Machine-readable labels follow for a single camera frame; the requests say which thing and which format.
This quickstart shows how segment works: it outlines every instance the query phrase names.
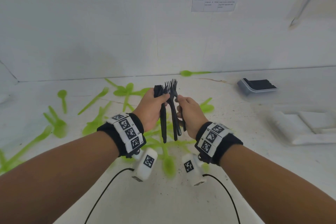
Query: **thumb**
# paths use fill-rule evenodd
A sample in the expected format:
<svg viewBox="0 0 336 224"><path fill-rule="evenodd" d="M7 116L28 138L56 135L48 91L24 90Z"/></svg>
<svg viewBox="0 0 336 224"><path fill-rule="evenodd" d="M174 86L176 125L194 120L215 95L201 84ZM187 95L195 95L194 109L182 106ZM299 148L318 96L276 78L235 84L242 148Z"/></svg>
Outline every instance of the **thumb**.
<svg viewBox="0 0 336 224"><path fill-rule="evenodd" d="M183 108L186 104L188 104L186 98L183 97L182 95L178 95L178 96L177 96L177 101L178 101L180 107L182 107L182 108Z"/></svg>
<svg viewBox="0 0 336 224"><path fill-rule="evenodd" d="M157 100L163 104L169 99L170 95L169 94L164 94L162 96L157 97Z"/></svg>

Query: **white floor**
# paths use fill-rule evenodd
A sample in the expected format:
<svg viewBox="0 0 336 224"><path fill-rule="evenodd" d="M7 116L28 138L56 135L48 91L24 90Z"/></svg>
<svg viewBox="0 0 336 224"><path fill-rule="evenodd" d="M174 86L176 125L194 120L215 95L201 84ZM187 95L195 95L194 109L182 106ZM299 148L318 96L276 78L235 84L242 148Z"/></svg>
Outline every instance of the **white floor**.
<svg viewBox="0 0 336 224"><path fill-rule="evenodd" d="M260 98L245 98L236 82L241 78L269 79L279 92ZM178 80L178 93L194 98L198 103L209 97L215 106L208 119L232 128L244 145L283 167L307 179L333 198L336 198L336 145L288 146L278 141L259 119L258 111L274 103L318 104L334 108L336 93L336 67L283 69L249 72L204 74L183 78L176 76L145 76L113 78L114 83L126 86L134 83L134 90ZM80 116L77 113L97 95L104 86L110 92ZM62 114L57 92L68 92L68 114ZM48 124L42 115L48 105L54 107L69 125L63 139L53 135L32 148L22 159L27 160L48 149L81 137L86 122L98 114L99 106L112 100L107 116L122 111L123 97L113 95L115 88L104 79L64 80L51 82L23 82L9 87L4 93L11 99L0 105L0 148L10 158L27 142L39 135ZM140 97L131 96L136 106ZM187 133L180 138L186 140ZM176 156L179 169L174 179L167 179L161 170L161 161L152 176L139 183L130 173L121 174L105 192L88 223L237 223L234 208L225 190L212 178L198 187L189 187L183 173L180 157L182 150L170 150ZM57 223L83 223L109 180L130 164L117 160L97 183L74 204ZM228 188L236 203L241 223L262 223L243 200L237 189L220 168L211 166L210 174L217 176Z"/></svg>

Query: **wristband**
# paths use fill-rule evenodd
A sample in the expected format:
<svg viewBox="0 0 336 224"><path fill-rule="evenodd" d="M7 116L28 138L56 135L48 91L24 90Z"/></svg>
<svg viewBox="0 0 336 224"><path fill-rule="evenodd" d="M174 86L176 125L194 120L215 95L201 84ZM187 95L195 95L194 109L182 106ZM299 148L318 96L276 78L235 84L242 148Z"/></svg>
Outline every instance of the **wristband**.
<svg viewBox="0 0 336 224"><path fill-rule="evenodd" d="M229 128L210 121L199 129L196 141L195 147L199 151L200 158L206 163L218 166L219 160L232 145L243 145Z"/></svg>
<svg viewBox="0 0 336 224"><path fill-rule="evenodd" d="M119 150L119 157L131 157L146 144L144 127L133 113L120 113L109 118L97 131L107 133Z"/></svg>

